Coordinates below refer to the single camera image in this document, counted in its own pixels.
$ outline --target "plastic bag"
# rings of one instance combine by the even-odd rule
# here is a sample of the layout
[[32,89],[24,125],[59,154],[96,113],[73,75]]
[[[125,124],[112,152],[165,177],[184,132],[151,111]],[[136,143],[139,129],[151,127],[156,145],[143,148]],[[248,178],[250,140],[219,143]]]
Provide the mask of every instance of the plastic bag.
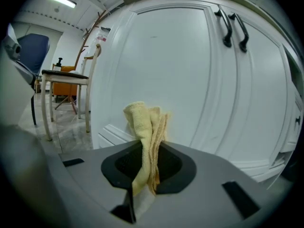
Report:
[[109,34],[109,29],[101,27],[98,30],[98,32],[97,32],[94,40],[92,41],[91,46],[89,47],[89,50],[88,50],[88,52],[86,53],[85,56],[86,57],[93,56],[94,53],[95,53],[95,50],[96,50],[96,45],[100,44],[102,46],[103,43],[105,43],[105,41],[108,37],[108,34]]

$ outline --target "yellow towel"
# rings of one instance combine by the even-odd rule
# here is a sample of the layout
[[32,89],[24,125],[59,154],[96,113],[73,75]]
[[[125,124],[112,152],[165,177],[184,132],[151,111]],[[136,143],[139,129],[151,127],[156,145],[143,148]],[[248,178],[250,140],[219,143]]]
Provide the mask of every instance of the yellow towel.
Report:
[[134,136],[142,142],[142,167],[135,177],[133,195],[138,194],[148,184],[155,194],[160,183],[157,168],[158,149],[162,140],[166,140],[166,127],[169,114],[161,114],[159,107],[148,109],[144,102],[134,102],[123,110]]

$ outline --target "blue chair backrest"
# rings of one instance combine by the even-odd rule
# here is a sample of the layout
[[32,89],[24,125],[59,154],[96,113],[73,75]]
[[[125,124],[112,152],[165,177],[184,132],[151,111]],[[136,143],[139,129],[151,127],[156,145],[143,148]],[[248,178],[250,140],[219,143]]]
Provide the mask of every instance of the blue chair backrest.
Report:
[[18,38],[21,45],[20,62],[34,74],[39,74],[49,49],[49,38],[38,34],[28,34]]

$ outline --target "orange armchair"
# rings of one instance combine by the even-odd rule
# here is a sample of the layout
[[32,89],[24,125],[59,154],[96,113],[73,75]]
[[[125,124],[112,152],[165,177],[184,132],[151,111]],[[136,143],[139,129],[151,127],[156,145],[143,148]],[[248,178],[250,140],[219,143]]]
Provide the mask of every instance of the orange armchair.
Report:
[[[62,72],[70,72],[74,70],[74,66],[62,66]],[[70,87],[72,87],[71,95],[77,95],[77,85],[63,84],[63,83],[54,83],[53,84],[53,95],[69,95]]]

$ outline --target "curved black handle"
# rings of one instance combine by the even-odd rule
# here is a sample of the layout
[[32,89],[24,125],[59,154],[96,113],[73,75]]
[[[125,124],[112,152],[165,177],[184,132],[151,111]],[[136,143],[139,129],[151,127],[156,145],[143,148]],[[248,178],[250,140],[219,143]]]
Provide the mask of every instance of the curved black handle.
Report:
[[299,116],[298,118],[295,119],[295,123],[298,123],[300,126],[300,121],[301,121],[301,116]]
[[217,15],[217,16],[222,16],[223,17],[223,20],[224,20],[225,25],[227,27],[227,35],[225,35],[223,37],[223,42],[224,42],[224,45],[226,47],[230,48],[231,47],[231,36],[232,36],[232,27],[231,27],[230,21],[228,20],[226,13],[222,9],[219,9],[214,14]]
[[244,33],[245,38],[239,43],[239,48],[243,51],[243,52],[247,52],[247,48],[246,48],[246,43],[249,41],[249,35],[247,32],[247,29],[242,21],[242,19],[239,17],[238,14],[234,13],[232,15],[228,15],[229,18],[231,18],[232,20],[234,20],[235,18],[237,18],[239,25],[242,28],[242,31]]

